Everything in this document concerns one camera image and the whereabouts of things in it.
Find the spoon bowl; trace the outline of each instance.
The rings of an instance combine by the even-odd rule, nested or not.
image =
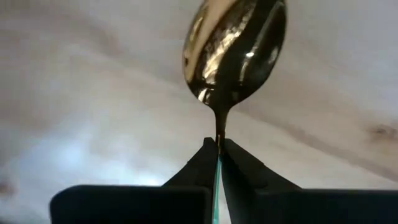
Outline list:
[[[183,50],[191,92],[216,116],[220,153],[229,110],[268,79],[285,37],[282,0],[207,0],[199,8]]]

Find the spoon handle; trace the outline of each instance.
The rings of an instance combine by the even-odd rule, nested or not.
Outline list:
[[[228,112],[220,113],[215,112],[216,116],[216,143],[218,146],[218,154],[223,153],[224,140],[225,140],[225,126]]]

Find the metal spoon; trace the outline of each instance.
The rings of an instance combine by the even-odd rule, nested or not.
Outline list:
[[[207,0],[192,22],[183,50],[185,81],[215,113],[220,153],[228,112],[268,79],[286,20],[283,0]]]

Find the wooden surface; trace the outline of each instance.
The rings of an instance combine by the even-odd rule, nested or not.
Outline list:
[[[75,184],[161,185],[214,135],[182,75],[199,4],[0,0],[0,220],[49,223]],[[398,4],[288,7],[280,59],[227,136],[302,187],[398,189]]]

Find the spoon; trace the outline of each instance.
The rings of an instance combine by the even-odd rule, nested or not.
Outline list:
[[[283,0],[205,0],[192,22],[183,50],[185,81],[214,111],[220,154],[228,112],[268,79],[286,20]]]

